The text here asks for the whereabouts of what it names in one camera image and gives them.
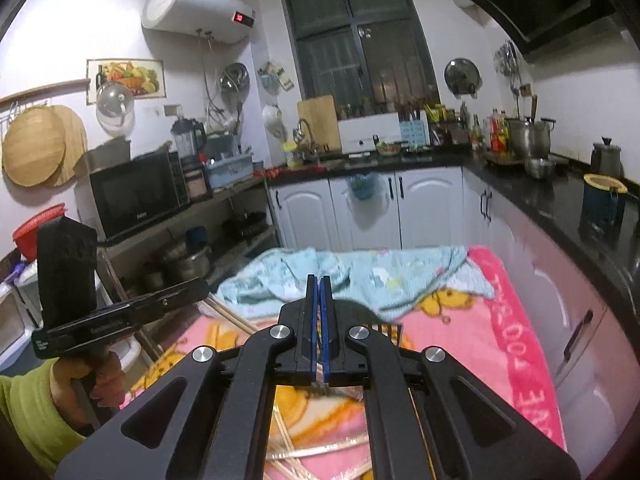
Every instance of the hand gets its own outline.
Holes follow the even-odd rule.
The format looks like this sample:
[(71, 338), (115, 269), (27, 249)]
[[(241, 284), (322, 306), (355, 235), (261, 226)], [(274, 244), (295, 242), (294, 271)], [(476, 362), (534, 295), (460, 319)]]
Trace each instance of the hand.
[[(62, 419), (74, 430), (79, 430), (88, 420), (78, 405), (76, 393), (71, 381), (82, 379), (92, 371), (85, 359), (79, 357), (63, 357), (51, 367), (49, 387), (51, 399)], [(114, 352), (97, 368), (95, 368), (95, 387), (89, 394), (97, 400), (102, 408), (117, 408), (123, 403), (125, 395), (124, 372), (120, 368), (120, 360)]]

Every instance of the small bowl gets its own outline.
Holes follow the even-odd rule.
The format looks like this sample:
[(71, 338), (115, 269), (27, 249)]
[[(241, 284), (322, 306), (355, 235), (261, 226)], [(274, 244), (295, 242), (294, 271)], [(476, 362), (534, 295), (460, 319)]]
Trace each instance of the small bowl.
[(549, 180), (556, 172), (556, 162), (546, 158), (526, 158), (524, 171), (536, 180)]
[(376, 151), (382, 156), (396, 156), (402, 149), (402, 142), (379, 142), (376, 144)]

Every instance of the fruit painting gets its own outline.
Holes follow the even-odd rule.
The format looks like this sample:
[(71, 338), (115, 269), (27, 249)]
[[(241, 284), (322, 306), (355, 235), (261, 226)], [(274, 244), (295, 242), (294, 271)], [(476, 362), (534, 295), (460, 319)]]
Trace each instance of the fruit painting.
[(89, 59), (86, 76), (90, 80), (88, 105), (95, 103), (98, 88), (107, 81), (122, 83), (135, 99), (166, 97), (164, 66), (155, 59)]

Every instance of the black countertop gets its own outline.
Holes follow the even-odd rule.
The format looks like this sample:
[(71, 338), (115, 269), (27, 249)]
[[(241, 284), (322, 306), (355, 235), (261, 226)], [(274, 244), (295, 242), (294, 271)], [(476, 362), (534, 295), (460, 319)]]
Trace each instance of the black countertop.
[(640, 224), (638, 202), (626, 200), (622, 224), (598, 232), (582, 216), (582, 173), (574, 167), (552, 182), (529, 178), (522, 167), (496, 168), (468, 153), (429, 153), (331, 162), (327, 171), (298, 170), (270, 178), (270, 186), (284, 186), (357, 173), (463, 166), (492, 186), (537, 224), (584, 273), (609, 305), (640, 361)]

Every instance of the metal screw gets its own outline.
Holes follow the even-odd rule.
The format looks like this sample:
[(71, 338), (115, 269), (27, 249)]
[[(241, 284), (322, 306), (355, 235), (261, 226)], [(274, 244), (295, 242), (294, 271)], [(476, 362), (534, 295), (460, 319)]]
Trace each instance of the metal screw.
[(291, 330), (288, 326), (276, 325), (271, 327), (269, 333), (271, 334), (271, 337), (274, 337), (276, 339), (284, 339), (291, 333)]
[(364, 339), (369, 335), (369, 329), (363, 326), (352, 326), (349, 329), (349, 335), (354, 339)]
[(425, 357), (432, 363), (439, 363), (446, 357), (446, 352), (439, 346), (430, 346), (424, 351)]
[(197, 362), (204, 363), (213, 357), (213, 350), (208, 346), (198, 346), (191, 355)]

